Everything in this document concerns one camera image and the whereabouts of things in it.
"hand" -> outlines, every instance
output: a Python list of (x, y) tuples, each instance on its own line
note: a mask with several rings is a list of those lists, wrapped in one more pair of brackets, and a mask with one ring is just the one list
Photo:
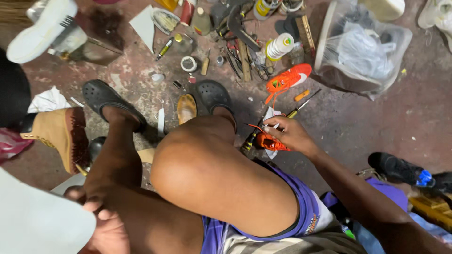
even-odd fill
[(270, 126), (274, 126), (278, 123), (278, 129), (265, 127), (264, 131), (277, 138), (291, 150), (301, 152), (308, 158), (318, 151), (319, 148), (317, 145), (297, 120), (283, 116), (275, 116), (264, 121), (264, 124)]
[(84, 204), (83, 209), (96, 214), (94, 233), (78, 254), (130, 254), (129, 238), (118, 213), (101, 208), (102, 201), (97, 197), (86, 199), (83, 186), (69, 187), (64, 197)]

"small cap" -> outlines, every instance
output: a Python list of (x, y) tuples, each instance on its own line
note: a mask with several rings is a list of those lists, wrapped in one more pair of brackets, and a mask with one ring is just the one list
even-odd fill
[(177, 33), (174, 35), (174, 40), (177, 42), (181, 42), (182, 41), (182, 35), (180, 35), (180, 33)]

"person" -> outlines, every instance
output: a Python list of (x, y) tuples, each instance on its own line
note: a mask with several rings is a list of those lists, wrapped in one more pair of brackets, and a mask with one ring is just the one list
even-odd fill
[[(150, 175), (154, 193), (140, 188), (142, 165), (132, 138), (143, 129), (142, 115), (107, 84), (85, 84), (87, 104), (110, 127), (84, 186), (66, 192), (98, 220), (81, 254), (365, 253), (301, 180), (253, 162), (233, 146), (237, 124), (223, 86), (212, 80), (196, 86), (211, 115), (181, 124), (157, 146)], [(314, 164), (386, 253), (451, 253), (328, 156), (297, 120), (275, 116), (264, 124), (279, 124), (283, 131), (264, 130)]]

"leg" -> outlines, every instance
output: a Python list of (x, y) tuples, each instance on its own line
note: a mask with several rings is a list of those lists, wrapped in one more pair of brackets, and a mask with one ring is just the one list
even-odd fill
[(134, 253), (199, 254), (203, 240), (201, 217), (163, 200), (155, 193), (141, 194), (142, 165), (132, 131), (137, 120), (127, 111), (104, 107), (110, 123), (107, 140), (88, 173), (84, 188), (117, 211)]
[(151, 182), (173, 204), (254, 236), (278, 234), (297, 219), (289, 185), (233, 147), (231, 113), (217, 107), (171, 132), (157, 147)]

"purple shorts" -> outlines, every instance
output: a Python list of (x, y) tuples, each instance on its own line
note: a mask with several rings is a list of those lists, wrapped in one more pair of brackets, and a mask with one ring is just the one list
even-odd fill
[[(286, 174), (277, 168), (270, 166), (267, 166), (267, 168), (286, 181), (295, 193), (298, 203), (300, 204), (300, 215), (298, 220), (289, 229), (277, 235), (268, 237), (249, 235), (238, 230), (233, 225), (232, 226), (242, 235), (258, 241), (275, 241), (287, 237), (300, 237), (312, 233), (319, 220), (319, 206), (311, 189), (295, 176)], [(202, 217), (202, 222), (204, 224), (204, 242), (202, 244), (201, 254), (216, 254), (218, 250), (222, 248), (225, 238), (225, 228), (228, 227), (229, 224), (206, 216)]]

